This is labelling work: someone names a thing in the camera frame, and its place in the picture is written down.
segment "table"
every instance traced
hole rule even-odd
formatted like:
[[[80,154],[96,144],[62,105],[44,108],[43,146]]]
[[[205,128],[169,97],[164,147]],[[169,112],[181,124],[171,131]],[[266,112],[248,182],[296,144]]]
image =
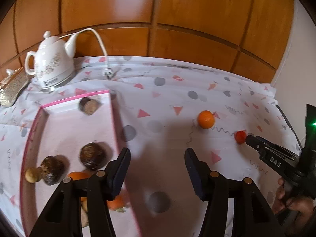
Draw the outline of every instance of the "table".
[[[273,87],[183,61],[136,56],[110,56],[109,61],[115,71],[111,81],[102,76],[104,57],[77,58],[77,74],[67,85],[45,93],[33,81],[11,108],[0,107],[0,209],[19,235],[24,235],[19,210],[21,163],[39,106],[105,89],[111,90],[119,147],[132,153],[126,184],[144,236],[199,233],[206,203],[195,196],[186,172],[187,147],[226,178],[251,177],[273,203],[279,176],[255,150],[238,145],[233,137],[245,130],[299,153],[295,135],[276,107]],[[211,129],[197,125],[203,110],[214,113]],[[162,214],[147,207],[156,191],[171,199],[170,209]],[[232,209],[230,201],[227,236]]]

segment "bolt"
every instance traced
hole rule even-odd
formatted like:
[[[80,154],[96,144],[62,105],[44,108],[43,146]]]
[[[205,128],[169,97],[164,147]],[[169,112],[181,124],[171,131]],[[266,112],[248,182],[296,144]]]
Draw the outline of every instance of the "bolt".
[[[211,176],[211,177],[219,177],[219,173],[218,173],[217,171],[212,171],[212,172],[210,173],[210,176]]]
[[[247,184],[252,184],[252,179],[249,178],[249,177],[246,177],[246,178],[244,179],[244,182],[247,183]]]
[[[69,183],[70,181],[71,181],[71,178],[69,176],[63,179],[63,183]]]
[[[105,176],[105,172],[103,170],[100,170],[100,171],[97,172],[97,176],[98,177]]]

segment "kettle handle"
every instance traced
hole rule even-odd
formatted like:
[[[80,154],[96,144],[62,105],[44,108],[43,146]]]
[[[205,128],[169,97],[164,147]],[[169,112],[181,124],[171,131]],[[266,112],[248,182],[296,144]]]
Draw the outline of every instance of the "kettle handle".
[[[26,73],[28,73],[29,75],[35,75],[35,70],[34,69],[30,70],[30,68],[28,66],[29,58],[31,56],[34,56],[34,58],[35,58],[35,54],[36,53],[33,52],[33,51],[27,52],[27,54],[26,54],[26,58],[25,58],[25,62],[24,62],[24,68],[25,68]]]

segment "human hand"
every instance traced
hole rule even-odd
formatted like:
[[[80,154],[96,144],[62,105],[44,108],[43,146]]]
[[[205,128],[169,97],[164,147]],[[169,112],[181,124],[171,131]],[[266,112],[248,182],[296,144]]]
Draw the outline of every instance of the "human hand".
[[[314,200],[310,197],[300,195],[296,198],[288,199],[286,201],[286,204],[284,204],[282,202],[282,199],[285,195],[285,190],[283,187],[284,179],[280,178],[278,180],[278,184],[280,185],[280,187],[276,191],[276,198],[275,198],[273,206],[272,206],[272,212],[274,214],[277,214],[278,212],[280,212],[281,210],[283,210],[285,208],[285,205],[290,210],[298,211],[299,213],[298,213],[295,221],[286,230],[286,234],[299,233],[313,214]]]

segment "white wall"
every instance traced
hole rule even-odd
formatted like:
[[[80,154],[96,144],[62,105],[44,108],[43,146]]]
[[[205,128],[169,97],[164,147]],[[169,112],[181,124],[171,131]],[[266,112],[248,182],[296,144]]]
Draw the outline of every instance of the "white wall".
[[[279,106],[302,140],[306,103],[316,106],[316,26],[298,0],[294,7],[287,48],[271,85],[277,90]]]

